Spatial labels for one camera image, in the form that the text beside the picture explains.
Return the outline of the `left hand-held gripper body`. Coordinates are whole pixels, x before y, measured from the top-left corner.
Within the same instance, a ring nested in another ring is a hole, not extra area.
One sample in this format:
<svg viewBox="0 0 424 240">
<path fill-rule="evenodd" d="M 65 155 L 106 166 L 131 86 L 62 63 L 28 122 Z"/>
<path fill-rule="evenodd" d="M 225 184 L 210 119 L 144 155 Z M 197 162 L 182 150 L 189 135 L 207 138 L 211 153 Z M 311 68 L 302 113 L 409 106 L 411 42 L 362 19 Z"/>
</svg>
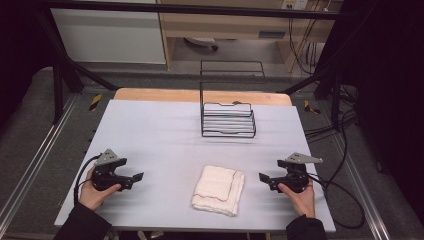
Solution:
<svg viewBox="0 0 424 240">
<path fill-rule="evenodd" d="M 95 189 L 103 191 L 115 184 L 134 183 L 132 177 L 120 176 L 115 173 L 118 167 L 127 163 L 126 158 L 118 157 L 111 149 L 100 154 L 94 164 L 91 181 Z"/>
</svg>

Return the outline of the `wooden desk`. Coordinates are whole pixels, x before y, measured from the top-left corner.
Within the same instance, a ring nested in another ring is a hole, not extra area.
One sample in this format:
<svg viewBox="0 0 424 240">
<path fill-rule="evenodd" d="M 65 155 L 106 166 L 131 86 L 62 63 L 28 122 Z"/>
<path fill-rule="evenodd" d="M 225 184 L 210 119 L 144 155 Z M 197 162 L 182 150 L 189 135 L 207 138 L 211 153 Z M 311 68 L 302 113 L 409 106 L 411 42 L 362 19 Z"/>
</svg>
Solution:
<svg viewBox="0 0 424 240">
<path fill-rule="evenodd" d="M 156 0 L 159 4 L 206 5 L 224 7 L 247 7 L 274 10 L 282 9 L 282 0 Z M 305 10 L 339 10 L 337 0 L 308 0 Z M 172 59 L 177 38 L 216 38 L 273 40 L 288 72 L 297 68 L 308 43 L 324 43 L 333 28 L 332 20 L 277 19 L 242 16 L 165 14 L 159 15 L 166 47 L 166 60 Z"/>
</svg>

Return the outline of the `black metal frame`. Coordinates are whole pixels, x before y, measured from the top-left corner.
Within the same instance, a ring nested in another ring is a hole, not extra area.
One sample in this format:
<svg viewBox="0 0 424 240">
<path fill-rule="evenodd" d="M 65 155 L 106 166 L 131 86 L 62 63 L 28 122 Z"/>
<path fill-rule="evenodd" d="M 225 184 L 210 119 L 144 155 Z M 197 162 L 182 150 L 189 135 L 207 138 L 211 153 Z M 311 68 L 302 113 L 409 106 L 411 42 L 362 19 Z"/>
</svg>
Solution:
<svg viewBox="0 0 424 240">
<path fill-rule="evenodd" d="M 347 12 L 323 12 L 307 10 L 274 10 L 246 7 L 224 6 L 201 6 L 181 4 L 149 4 L 149 3 L 126 3 L 104 1 L 75 1 L 75 0 L 37 0 L 32 8 L 33 15 L 40 28 L 46 34 L 49 44 L 52 46 L 52 54 L 56 58 L 53 67 L 55 86 L 55 121 L 58 121 L 63 110 L 61 70 L 65 71 L 64 77 L 73 92 L 81 92 L 82 82 L 77 72 L 85 75 L 94 82 L 108 90 L 118 90 L 119 87 L 107 82 L 95 75 L 85 67 L 76 63 L 68 56 L 60 34 L 53 29 L 53 24 L 47 19 L 47 12 L 51 9 L 94 10 L 94 11 L 117 11 L 117 12 L 142 12 L 142 13 L 165 13 L 165 14 L 194 14 L 194 15 L 218 15 L 218 16 L 242 16 L 260 18 L 287 18 L 287 19 L 313 19 L 313 20 L 353 20 L 355 15 Z"/>
</svg>

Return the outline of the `aluminium rail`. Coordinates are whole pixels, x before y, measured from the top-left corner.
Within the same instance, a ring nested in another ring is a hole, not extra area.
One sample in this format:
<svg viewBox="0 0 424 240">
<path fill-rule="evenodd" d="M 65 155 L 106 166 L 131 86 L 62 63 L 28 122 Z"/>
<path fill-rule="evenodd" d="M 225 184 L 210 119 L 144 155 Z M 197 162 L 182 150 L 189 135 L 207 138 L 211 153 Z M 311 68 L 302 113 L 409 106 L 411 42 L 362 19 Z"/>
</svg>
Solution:
<svg viewBox="0 0 424 240">
<path fill-rule="evenodd" d="M 382 220 L 379 211 L 371 197 L 370 191 L 365 185 L 364 180 L 360 176 L 353 158 L 348 153 L 347 141 L 341 135 L 332 137 L 338 152 L 342 156 L 343 168 L 348 176 L 353 187 L 354 193 L 359 200 L 359 203 L 364 209 L 365 219 L 374 236 L 375 240 L 390 240 L 391 236 Z"/>
<path fill-rule="evenodd" d="M 43 139 L 43 142 L 37 149 L 37 152 L 31 159 L 29 166 L 26 168 L 23 176 L 13 190 L 5 206 L 0 211 L 0 225 L 6 225 L 7 222 L 10 222 L 13 219 L 79 98 L 79 95 L 73 94 L 64 106 L 63 115 L 59 118 L 56 124 L 53 124 L 50 127 L 47 136 Z"/>
</svg>

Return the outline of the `person's left hand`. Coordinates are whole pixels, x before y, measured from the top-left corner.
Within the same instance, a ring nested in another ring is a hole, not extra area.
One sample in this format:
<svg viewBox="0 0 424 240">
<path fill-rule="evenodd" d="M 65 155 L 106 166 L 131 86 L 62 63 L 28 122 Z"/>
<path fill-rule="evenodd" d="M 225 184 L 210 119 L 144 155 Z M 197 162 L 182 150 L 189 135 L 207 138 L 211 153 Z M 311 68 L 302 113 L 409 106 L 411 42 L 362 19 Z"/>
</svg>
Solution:
<svg viewBox="0 0 424 240">
<path fill-rule="evenodd" d="M 98 191 L 94 188 L 91 181 L 93 170 L 94 168 L 91 168 L 87 173 L 86 180 L 81 187 L 79 202 L 88 209 L 96 211 L 108 197 L 121 188 L 121 185 L 115 184 L 106 190 Z"/>
</svg>

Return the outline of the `wooden table board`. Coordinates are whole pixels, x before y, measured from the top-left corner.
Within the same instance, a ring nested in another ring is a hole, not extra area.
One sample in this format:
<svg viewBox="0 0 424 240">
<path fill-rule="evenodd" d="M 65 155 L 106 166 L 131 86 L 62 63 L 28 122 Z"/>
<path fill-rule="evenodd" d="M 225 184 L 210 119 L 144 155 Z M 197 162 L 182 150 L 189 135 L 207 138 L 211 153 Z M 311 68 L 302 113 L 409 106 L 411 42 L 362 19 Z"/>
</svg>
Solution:
<svg viewBox="0 0 424 240">
<path fill-rule="evenodd" d="M 116 91 L 114 100 L 199 102 L 200 91 L 186 89 L 121 88 Z M 292 105 L 290 97 L 286 94 L 249 91 L 204 91 L 203 100 L 205 102 L 218 103 L 242 102 L 253 105 Z"/>
</svg>

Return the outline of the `white power strip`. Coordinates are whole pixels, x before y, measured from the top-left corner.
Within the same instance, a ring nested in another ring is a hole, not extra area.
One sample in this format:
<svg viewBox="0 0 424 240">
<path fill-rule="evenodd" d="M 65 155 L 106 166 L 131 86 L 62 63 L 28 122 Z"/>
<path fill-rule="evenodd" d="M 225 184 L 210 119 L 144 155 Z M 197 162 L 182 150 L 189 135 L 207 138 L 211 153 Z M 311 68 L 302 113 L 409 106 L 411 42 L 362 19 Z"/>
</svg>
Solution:
<svg viewBox="0 0 424 240">
<path fill-rule="evenodd" d="M 282 9 L 305 10 L 308 0 L 282 0 Z"/>
</svg>

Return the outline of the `black and yellow tape strip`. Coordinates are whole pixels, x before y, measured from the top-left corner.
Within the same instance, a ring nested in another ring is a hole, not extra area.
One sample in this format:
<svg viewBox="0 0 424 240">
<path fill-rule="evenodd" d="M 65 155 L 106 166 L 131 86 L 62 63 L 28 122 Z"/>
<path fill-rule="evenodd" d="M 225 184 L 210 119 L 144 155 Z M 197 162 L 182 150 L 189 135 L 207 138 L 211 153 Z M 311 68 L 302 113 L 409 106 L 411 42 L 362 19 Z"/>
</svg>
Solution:
<svg viewBox="0 0 424 240">
<path fill-rule="evenodd" d="M 89 106 L 89 111 L 95 111 L 95 109 L 96 109 L 98 103 L 100 102 L 101 98 L 102 98 L 102 94 L 96 94 L 94 96 L 94 98 L 93 98 L 93 100 L 92 100 L 92 102 Z"/>
<path fill-rule="evenodd" d="M 312 112 L 314 114 L 321 114 L 321 111 L 319 109 L 314 109 L 311 107 L 308 100 L 304 100 L 304 111 L 305 112 Z"/>
</svg>

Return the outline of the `white cabinet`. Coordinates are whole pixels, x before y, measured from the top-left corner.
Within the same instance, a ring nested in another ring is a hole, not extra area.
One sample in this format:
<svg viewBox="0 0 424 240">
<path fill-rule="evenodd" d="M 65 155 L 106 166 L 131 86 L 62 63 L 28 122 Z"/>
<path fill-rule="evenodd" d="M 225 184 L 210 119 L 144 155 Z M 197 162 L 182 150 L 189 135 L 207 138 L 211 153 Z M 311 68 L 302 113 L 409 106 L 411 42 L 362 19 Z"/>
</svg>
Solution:
<svg viewBox="0 0 424 240">
<path fill-rule="evenodd" d="M 68 55 L 78 62 L 166 62 L 157 13 L 52 9 Z"/>
</svg>

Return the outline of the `folded white towel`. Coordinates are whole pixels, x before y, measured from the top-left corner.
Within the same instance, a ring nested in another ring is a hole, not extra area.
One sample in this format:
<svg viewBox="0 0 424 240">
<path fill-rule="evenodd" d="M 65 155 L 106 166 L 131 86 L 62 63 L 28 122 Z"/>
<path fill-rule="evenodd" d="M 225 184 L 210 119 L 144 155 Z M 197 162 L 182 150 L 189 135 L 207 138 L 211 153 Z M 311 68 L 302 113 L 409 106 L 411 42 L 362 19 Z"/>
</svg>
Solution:
<svg viewBox="0 0 424 240">
<path fill-rule="evenodd" d="M 239 170 L 207 165 L 203 168 L 192 195 L 194 209 L 234 217 L 245 182 Z"/>
</svg>

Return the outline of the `office chair base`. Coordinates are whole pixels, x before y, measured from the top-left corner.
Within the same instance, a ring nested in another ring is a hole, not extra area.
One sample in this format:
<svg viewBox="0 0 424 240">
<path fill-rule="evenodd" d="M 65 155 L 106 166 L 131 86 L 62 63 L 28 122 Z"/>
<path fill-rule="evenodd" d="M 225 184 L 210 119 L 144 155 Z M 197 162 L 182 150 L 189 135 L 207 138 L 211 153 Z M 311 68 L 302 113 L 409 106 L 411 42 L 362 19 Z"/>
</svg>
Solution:
<svg viewBox="0 0 424 240">
<path fill-rule="evenodd" d="M 218 45 L 216 44 L 216 41 L 213 38 L 186 37 L 185 40 L 195 45 L 210 47 L 213 51 L 217 51 L 219 49 Z"/>
</svg>

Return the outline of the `person's right hand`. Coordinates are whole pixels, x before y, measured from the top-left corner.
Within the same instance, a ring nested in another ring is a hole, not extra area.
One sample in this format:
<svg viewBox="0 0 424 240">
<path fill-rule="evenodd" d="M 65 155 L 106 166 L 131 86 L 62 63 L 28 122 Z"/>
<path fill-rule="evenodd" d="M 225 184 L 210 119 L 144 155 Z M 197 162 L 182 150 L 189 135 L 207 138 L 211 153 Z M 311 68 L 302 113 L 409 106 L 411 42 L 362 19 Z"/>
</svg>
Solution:
<svg viewBox="0 0 424 240">
<path fill-rule="evenodd" d="M 315 192 L 313 182 L 309 181 L 301 193 L 296 193 L 287 185 L 280 183 L 278 188 L 290 199 L 295 212 L 299 216 L 305 215 L 307 218 L 315 218 Z"/>
</svg>

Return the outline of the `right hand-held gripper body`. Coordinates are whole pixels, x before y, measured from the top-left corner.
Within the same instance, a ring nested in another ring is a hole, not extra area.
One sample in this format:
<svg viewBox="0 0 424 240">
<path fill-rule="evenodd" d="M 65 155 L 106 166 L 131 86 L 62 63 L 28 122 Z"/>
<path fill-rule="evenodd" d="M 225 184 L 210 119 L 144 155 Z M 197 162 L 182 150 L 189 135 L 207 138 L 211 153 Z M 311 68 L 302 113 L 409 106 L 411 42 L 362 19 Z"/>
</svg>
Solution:
<svg viewBox="0 0 424 240">
<path fill-rule="evenodd" d="M 278 177 L 276 185 L 282 183 L 293 192 L 301 193 L 309 183 L 306 165 L 309 163 L 321 164 L 322 162 L 322 158 L 312 157 L 297 152 L 291 154 L 286 159 L 278 160 L 277 166 L 284 168 L 287 174 L 284 177 Z"/>
</svg>

